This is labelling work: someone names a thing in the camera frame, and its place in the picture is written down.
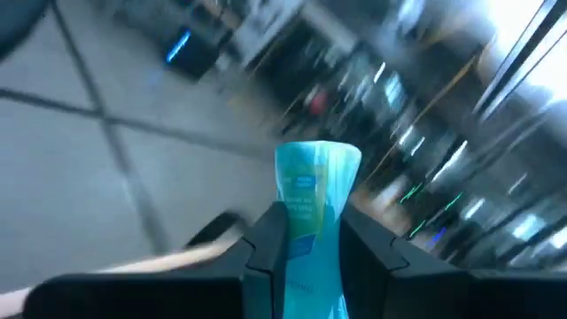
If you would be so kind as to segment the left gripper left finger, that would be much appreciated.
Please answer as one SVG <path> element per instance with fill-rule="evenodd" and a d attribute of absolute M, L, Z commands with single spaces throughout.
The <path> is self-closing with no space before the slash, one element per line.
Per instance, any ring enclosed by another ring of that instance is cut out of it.
<path fill-rule="evenodd" d="M 151 273 L 54 277 L 24 302 L 26 318 L 280 318 L 287 210 L 273 203 L 228 250 L 209 261 Z"/>

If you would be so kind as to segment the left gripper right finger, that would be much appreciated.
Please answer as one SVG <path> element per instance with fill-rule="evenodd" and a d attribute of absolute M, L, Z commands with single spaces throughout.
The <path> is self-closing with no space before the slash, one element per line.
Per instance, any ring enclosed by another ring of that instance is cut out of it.
<path fill-rule="evenodd" d="M 376 319 L 566 319 L 566 275 L 457 268 L 347 205 L 340 272 L 348 314 Z"/>

